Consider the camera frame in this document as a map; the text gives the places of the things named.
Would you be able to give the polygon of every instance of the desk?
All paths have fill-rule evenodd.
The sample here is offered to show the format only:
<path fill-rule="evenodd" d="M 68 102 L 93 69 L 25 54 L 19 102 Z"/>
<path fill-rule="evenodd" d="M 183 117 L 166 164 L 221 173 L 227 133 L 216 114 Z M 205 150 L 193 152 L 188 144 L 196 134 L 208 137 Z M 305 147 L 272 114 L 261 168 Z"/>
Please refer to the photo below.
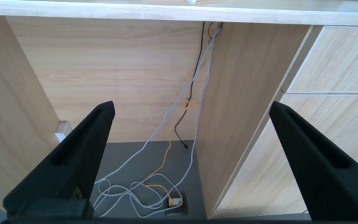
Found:
<path fill-rule="evenodd" d="M 196 142 L 207 216 L 304 212 L 267 111 L 290 105 L 358 161 L 358 1 L 0 1 L 0 204 L 59 121 L 98 103 L 116 104 L 109 142 L 145 141 L 192 76 L 202 21 L 224 22 Z M 165 133 L 184 107 L 154 141 L 177 139 Z"/>

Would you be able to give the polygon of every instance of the wood grain panel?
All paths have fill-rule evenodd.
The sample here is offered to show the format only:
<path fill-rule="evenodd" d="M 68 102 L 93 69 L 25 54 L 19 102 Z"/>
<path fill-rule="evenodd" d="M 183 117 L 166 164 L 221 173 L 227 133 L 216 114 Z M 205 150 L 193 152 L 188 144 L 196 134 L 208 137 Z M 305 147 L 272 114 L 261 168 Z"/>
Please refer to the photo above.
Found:
<path fill-rule="evenodd" d="M 200 50 L 201 22 L 8 20 L 60 120 L 74 128 L 97 104 L 114 101 L 110 142 L 150 137 L 192 76 Z M 205 75 L 203 67 L 193 99 L 199 97 Z M 165 132 L 184 108 L 184 103 L 177 106 L 154 140 L 168 139 Z M 178 127 L 183 139 L 194 138 L 194 121 L 191 109 Z"/>
<path fill-rule="evenodd" d="M 358 27 L 325 26 L 288 92 L 355 91 L 358 92 Z"/>
<path fill-rule="evenodd" d="M 58 117 L 4 17 L 0 17 L 0 206 L 57 144 Z"/>
<path fill-rule="evenodd" d="M 292 107 L 358 162 L 358 96 L 284 95 Z M 306 210 L 269 120 L 222 200 L 216 217 L 300 213 Z"/>
<path fill-rule="evenodd" d="M 197 140 L 207 216 L 247 157 L 245 149 L 308 28 L 225 24 L 219 34 Z"/>
<path fill-rule="evenodd" d="M 288 75 L 281 86 L 281 91 L 286 93 L 292 81 L 296 77 L 299 69 L 303 65 L 305 58 L 308 56 L 310 49 L 314 46 L 316 39 L 319 37 L 323 26 L 310 26 L 309 34 L 305 37 L 305 41 L 301 44 L 298 54 L 294 56 L 293 63 L 290 65 Z"/>
<path fill-rule="evenodd" d="M 358 0 L 0 0 L 0 15 L 358 26 Z"/>

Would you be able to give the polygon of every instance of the desk drawer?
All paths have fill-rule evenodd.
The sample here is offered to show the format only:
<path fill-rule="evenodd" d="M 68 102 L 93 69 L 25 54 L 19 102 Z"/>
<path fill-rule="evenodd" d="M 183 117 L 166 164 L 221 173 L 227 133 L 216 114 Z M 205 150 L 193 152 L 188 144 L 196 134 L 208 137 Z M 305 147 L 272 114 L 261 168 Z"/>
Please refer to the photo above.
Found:
<path fill-rule="evenodd" d="M 295 64 L 301 65 L 288 89 L 283 88 L 287 93 L 358 92 L 358 27 L 323 27 Z"/>

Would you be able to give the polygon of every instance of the black cable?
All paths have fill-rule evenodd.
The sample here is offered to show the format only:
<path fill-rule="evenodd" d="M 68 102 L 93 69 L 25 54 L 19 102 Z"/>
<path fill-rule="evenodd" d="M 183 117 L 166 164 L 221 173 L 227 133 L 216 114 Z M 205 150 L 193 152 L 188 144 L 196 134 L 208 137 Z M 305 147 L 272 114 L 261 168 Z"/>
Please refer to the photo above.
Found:
<path fill-rule="evenodd" d="M 211 37 L 211 34 L 209 33 L 209 30 L 211 29 L 211 26 L 214 22 L 211 22 L 211 24 L 209 25 L 208 27 L 208 36 L 209 36 L 209 39 L 212 40 L 212 37 Z"/>
<path fill-rule="evenodd" d="M 203 22 L 203 30 L 201 31 L 201 47 L 200 47 L 200 53 L 198 54 L 198 59 L 197 59 L 197 63 L 196 63 L 196 68 L 195 68 L 195 70 L 194 70 L 193 78 L 194 78 L 194 76 L 196 75 L 197 67 L 198 67 L 198 64 L 199 64 L 199 62 L 200 62 L 201 53 L 202 53 L 202 51 L 203 51 L 204 28 L 205 28 L 205 22 Z M 190 102 L 191 97 L 192 97 L 192 95 L 193 95 L 193 83 L 194 83 L 194 81 L 192 81 L 192 82 L 191 82 L 191 85 L 190 85 L 190 96 L 189 96 L 189 98 L 187 99 L 186 108 L 187 108 L 187 106 L 189 105 L 189 102 Z M 178 121 L 177 124 L 175 125 L 174 130 L 175 130 L 175 133 L 177 134 L 178 139 L 180 140 L 180 142 L 183 144 L 183 146 L 184 146 L 186 149 L 188 149 L 188 146 L 181 140 L 181 138 L 179 137 L 179 134 L 178 134 L 178 132 L 177 132 L 177 126 L 178 126 L 178 124 L 180 123 L 180 121 L 183 119 L 183 117 L 186 115 L 186 112 L 187 112 L 187 110 L 185 110 L 185 112 L 182 114 L 181 118 L 179 119 L 179 121 Z"/>

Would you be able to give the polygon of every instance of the black plastic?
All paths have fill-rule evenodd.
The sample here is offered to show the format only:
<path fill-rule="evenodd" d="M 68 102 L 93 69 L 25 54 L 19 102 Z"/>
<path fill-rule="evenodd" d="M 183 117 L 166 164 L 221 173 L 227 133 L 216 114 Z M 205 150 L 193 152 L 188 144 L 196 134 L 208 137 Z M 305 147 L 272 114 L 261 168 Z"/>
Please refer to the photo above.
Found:
<path fill-rule="evenodd" d="M 41 198 L 25 203 L 18 217 L 92 217 L 93 207 L 88 199 Z"/>
<path fill-rule="evenodd" d="M 313 221 L 358 221 L 358 163 L 290 107 L 270 118 Z"/>
<path fill-rule="evenodd" d="M 98 105 L 4 198 L 7 216 L 26 215 L 32 206 L 41 208 L 39 200 L 45 199 L 77 199 L 79 210 L 75 210 L 73 216 L 83 210 L 81 205 L 87 207 L 80 200 L 91 196 L 114 115 L 112 101 Z M 55 215 L 51 210 L 45 213 Z M 85 211 L 82 215 L 89 214 L 89 211 Z"/>

